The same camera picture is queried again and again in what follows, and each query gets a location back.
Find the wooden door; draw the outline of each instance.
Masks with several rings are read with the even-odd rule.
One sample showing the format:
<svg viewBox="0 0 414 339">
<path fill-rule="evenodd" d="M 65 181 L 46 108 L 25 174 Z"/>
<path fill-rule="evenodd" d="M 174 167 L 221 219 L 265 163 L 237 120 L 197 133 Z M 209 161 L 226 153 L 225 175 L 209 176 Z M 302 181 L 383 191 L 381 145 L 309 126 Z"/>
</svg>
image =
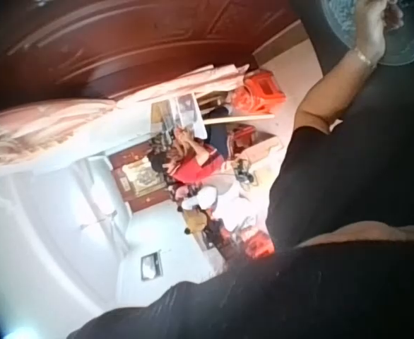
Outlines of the wooden door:
<svg viewBox="0 0 414 339">
<path fill-rule="evenodd" d="M 135 213 L 170 198 L 166 183 L 162 178 L 145 189 L 137 190 L 136 182 L 131 182 L 124 170 L 127 165 L 140 162 L 147 156 L 149 150 L 149 143 L 145 142 L 110 156 L 110 162 L 113 166 L 112 174 L 116 185 L 124 201 L 130 205 L 131 210 Z"/>
<path fill-rule="evenodd" d="M 294 20 L 288 0 L 0 0 L 0 109 L 253 64 Z"/>
</svg>

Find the hair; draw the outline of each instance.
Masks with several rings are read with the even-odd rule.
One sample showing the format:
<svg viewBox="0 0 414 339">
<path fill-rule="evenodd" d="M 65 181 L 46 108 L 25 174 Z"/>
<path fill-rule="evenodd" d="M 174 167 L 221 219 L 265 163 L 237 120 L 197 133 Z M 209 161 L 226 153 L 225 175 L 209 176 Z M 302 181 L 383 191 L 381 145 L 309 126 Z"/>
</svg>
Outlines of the hair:
<svg viewBox="0 0 414 339">
<path fill-rule="evenodd" d="M 154 151 L 151 151 L 148 154 L 148 159 L 150 161 L 150 166 L 154 172 L 166 172 L 166 169 L 163 167 L 163 165 L 168 162 L 166 152 L 155 153 Z"/>
</svg>

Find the red stool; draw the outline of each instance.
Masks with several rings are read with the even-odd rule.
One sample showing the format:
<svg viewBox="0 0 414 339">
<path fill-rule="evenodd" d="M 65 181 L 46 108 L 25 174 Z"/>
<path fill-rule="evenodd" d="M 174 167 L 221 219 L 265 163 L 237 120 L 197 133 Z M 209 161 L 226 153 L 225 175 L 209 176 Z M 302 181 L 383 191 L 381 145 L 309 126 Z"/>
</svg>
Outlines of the red stool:
<svg viewBox="0 0 414 339">
<path fill-rule="evenodd" d="M 245 247 L 246 254 L 251 258 L 264 258 L 275 251 L 270 237 L 260 230 L 245 242 Z"/>
<path fill-rule="evenodd" d="M 285 102 L 285 95 L 276 85 L 273 74 L 261 71 L 244 80 L 244 86 L 236 89 L 232 105 L 249 113 L 267 113 L 272 107 Z"/>
</svg>

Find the plate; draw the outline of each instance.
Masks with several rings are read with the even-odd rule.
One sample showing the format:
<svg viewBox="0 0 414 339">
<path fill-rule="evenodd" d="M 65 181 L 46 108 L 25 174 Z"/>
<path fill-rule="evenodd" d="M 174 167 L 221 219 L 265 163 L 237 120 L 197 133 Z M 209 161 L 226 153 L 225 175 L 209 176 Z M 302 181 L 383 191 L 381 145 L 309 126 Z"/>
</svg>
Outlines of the plate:
<svg viewBox="0 0 414 339">
<path fill-rule="evenodd" d="M 328 24 L 338 38 L 349 48 L 355 44 L 356 0 L 321 0 L 321 7 Z M 385 33 L 386 53 L 380 64 L 401 66 L 414 61 L 414 0 L 399 0 L 403 11 L 402 28 Z"/>
</svg>

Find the hand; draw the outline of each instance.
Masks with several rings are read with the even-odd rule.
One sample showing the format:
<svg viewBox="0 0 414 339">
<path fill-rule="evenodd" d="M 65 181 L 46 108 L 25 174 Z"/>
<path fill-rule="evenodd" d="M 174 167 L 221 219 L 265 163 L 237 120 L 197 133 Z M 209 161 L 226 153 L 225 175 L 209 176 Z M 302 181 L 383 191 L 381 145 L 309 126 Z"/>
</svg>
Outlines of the hand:
<svg viewBox="0 0 414 339">
<path fill-rule="evenodd" d="M 355 10 L 356 47 L 376 64 L 384 55 L 384 31 L 403 26 L 403 12 L 397 0 L 357 0 Z"/>
<path fill-rule="evenodd" d="M 183 143 L 188 143 L 189 141 L 193 140 L 193 135 L 188 131 L 180 131 L 179 132 L 179 140 Z"/>
</svg>

